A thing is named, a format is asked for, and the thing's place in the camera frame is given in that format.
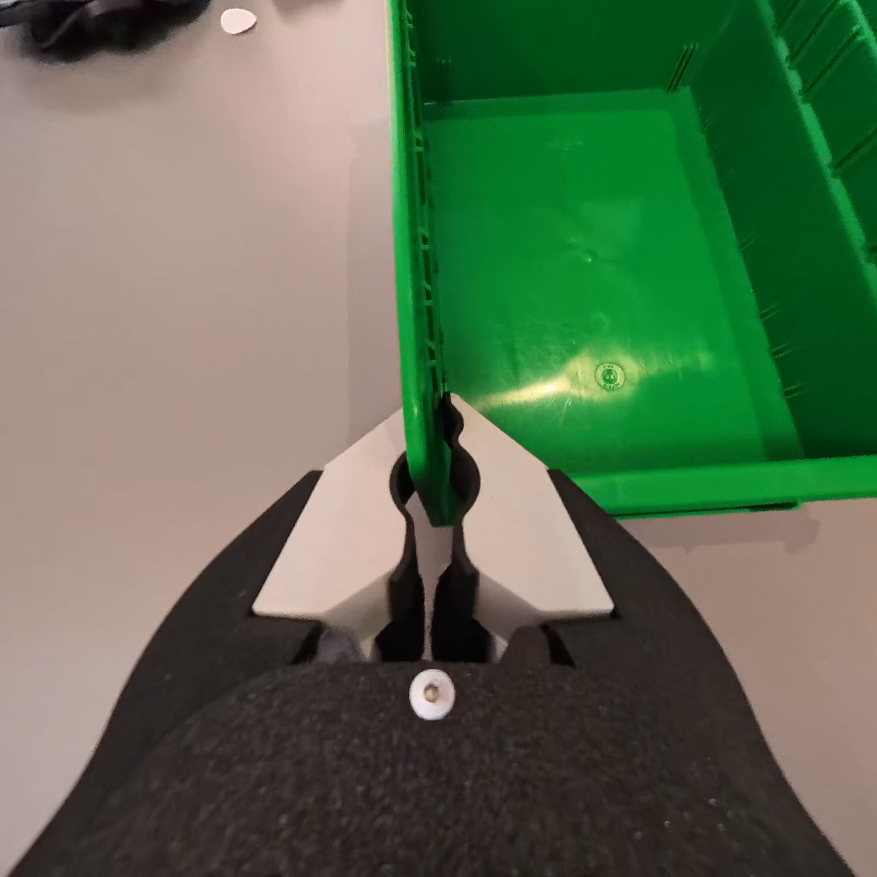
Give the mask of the green plastic bin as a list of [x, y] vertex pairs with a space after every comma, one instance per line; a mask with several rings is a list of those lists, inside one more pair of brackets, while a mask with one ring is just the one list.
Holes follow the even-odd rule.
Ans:
[[875, 497], [875, 2], [395, 1], [402, 410], [616, 518]]

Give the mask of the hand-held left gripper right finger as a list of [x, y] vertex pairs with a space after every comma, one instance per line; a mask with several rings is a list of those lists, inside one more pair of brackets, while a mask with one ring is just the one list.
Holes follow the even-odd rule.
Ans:
[[433, 602], [438, 661], [492, 661], [523, 629], [615, 608], [549, 469], [461, 397], [442, 401], [454, 523]]

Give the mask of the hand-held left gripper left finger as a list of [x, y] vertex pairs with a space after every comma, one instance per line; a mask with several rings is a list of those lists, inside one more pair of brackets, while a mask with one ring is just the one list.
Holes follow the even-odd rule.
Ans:
[[316, 474], [255, 598], [263, 618], [320, 622], [372, 642], [382, 660], [420, 658], [420, 571], [408, 509], [414, 486], [402, 412]]

